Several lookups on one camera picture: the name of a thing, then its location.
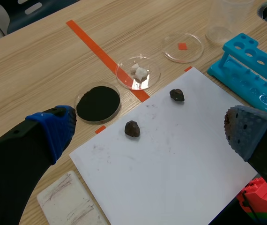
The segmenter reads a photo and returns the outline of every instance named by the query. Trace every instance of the petri dish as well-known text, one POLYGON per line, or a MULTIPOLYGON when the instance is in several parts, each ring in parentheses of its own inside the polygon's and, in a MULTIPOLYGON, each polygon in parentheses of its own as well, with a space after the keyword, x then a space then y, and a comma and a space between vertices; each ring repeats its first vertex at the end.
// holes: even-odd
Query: petri dish
POLYGON ((168 59, 188 63, 197 60, 202 55, 204 44, 193 34, 178 32, 164 38, 162 49, 168 59), (179 49, 178 45, 182 44, 186 45, 185 50, 179 49))
POLYGON ((154 85, 161 76, 161 71, 158 65, 151 58, 140 54, 121 60, 116 68, 116 78, 119 83, 131 90, 143 90, 154 85), (131 67, 138 63, 139 67, 144 68, 148 75, 141 81, 134 78, 134 73, 131 73, 131 67))
POLYGON ((76 115, 86 123, 100 124, 113 119, 121 108, 118 89, 106 82, 85 85, 74 101, 76 115))

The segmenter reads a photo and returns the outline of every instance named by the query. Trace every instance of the white sugar cube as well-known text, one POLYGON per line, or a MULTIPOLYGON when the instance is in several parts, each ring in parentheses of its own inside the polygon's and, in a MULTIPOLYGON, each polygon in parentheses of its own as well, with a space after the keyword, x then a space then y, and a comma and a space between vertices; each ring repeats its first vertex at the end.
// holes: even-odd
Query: white sugar cube
POLYGON ((139 80, 139 81, 142 81, 142 79, 147 77, 147 75, 148 75, 147 70, 145 70, 144 68, 139 67, 135 71, 134 78, 139 80))
POLYGON ((137 68, 139 68, 139 67, 140 67, 140 66, 139 66, 138 63, 134 64, 134 65, 130 68, 130 72, 131 72, 132 74, 134 74, 135 71, 137 70, 137 68))

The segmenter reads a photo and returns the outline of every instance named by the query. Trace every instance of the petri dish with black powder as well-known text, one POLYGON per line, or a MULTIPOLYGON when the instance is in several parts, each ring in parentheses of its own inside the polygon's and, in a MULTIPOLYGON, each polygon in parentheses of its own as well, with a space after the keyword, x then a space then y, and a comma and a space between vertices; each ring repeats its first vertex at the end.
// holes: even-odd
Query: petri dish with black powder
POLYGON ((76 96, 74 108, 77 116, 87 123, 105 123, 118 114, 120 93, 109 83, 90 83, 76 96))

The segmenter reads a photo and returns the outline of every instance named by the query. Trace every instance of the gray chair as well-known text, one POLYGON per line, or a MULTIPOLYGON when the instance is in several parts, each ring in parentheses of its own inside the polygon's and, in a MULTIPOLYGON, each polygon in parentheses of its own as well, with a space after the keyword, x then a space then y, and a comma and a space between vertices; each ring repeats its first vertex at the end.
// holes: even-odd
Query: gray chair
POLYGON ((35 21, 38 21, 52 13, 55 13, 78 0, 27 0, 19 4, 17 0, 0 0, 0 5, 6 10, 10 18, 7 33, 10 34, 35 21), (32 13, 26 14, 30 7, 42 4, 42 6, 32 13))

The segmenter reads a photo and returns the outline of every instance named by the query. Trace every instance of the orange tape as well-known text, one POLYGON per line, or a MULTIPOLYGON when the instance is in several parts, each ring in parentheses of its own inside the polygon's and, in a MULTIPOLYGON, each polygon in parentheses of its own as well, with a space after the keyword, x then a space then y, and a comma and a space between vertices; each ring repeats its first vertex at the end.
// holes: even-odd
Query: orange tape
POLYGON ((104 129, 106 129, 106 126, 103 125, 101 126, 98 130, 95 131, 96 134, 99 134, 101 131, 103 131, 104 129))
MULTIPOLYGON (((96 44, 73 20, 70 20, 66 23, 68 27, 73 30, 73 32, 94 52, 94 54, 115 74, 117 64, 115 61, 96 44)), ((130 78, 127 73, 119 68, 119 79, 123 83, 133 83, 133 80, 130 78)), ((130 90, 141 102, 146 101, 150 96, 143 90, 130 90)))
POLYGON ((192 67, 188 67, 185 71, 188 72, 190 69, 192 69, 192 67))

